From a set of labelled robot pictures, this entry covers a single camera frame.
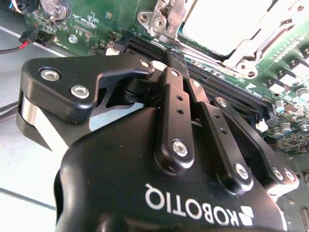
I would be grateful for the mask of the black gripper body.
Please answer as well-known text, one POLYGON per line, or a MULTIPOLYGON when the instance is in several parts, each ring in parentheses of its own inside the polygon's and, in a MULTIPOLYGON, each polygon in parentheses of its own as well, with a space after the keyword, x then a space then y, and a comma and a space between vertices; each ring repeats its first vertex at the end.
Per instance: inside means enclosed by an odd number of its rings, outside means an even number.
POLYGON ((242 195, 219 182, 217 157, 193 125, 195 161, 180 175, 155 161, 158 110, 139 109, 74 142, 55 187, 58 232, 283 232, 285 219, 254 181, 242 195))

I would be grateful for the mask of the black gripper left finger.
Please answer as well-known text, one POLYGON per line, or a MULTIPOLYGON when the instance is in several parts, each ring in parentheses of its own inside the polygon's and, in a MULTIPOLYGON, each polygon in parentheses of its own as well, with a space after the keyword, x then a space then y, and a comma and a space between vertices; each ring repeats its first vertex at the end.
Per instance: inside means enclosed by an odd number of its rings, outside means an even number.
POLYGON ((18 127, 60 154, 149 153, 166 172, 183 173, 195 153, 186 75, 178 64, 141 55, 29 60, 22 68, 18 127))

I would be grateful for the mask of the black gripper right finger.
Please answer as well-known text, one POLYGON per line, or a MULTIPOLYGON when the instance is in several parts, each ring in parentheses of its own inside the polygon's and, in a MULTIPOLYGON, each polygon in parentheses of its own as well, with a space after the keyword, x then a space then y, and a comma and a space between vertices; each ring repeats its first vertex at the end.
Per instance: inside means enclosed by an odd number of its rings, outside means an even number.
POLYGON ((254 182, 269 195, 284 195, 299 187, 296 174, 276 157, 274 150, 225 99, 209 101, 204 88, 190 78, 186 61, 180 58, 193 108, 210 136, 211 148, 219 162, 217 176, 233 195, 250 191, 254 182))

